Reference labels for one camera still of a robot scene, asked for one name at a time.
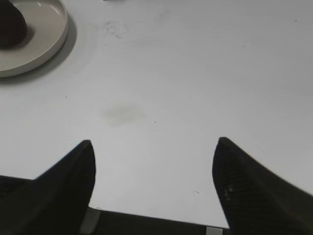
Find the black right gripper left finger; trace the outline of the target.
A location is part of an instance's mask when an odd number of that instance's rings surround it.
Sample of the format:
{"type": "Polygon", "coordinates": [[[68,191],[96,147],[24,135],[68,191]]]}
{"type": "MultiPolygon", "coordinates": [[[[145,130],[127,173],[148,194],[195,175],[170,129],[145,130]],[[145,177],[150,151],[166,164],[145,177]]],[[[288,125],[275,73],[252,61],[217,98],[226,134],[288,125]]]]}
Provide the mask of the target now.
{"type": "Polygon", "coordinates": [[[80,142],[54,166],[30,180],[0,177],[2,235],[77,235],[95,185],[95,154],[80,142]]]}

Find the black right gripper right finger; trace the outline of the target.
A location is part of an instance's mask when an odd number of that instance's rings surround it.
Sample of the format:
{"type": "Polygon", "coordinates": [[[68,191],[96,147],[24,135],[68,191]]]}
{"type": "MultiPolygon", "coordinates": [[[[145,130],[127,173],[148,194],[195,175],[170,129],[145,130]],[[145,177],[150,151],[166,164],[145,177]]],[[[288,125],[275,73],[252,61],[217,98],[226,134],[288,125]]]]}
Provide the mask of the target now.
{"type": "Polygon", "coordinates": [[[226,137],[212,178],[232,235],[311,235],[313,196],[279,177],[226,137]]]}

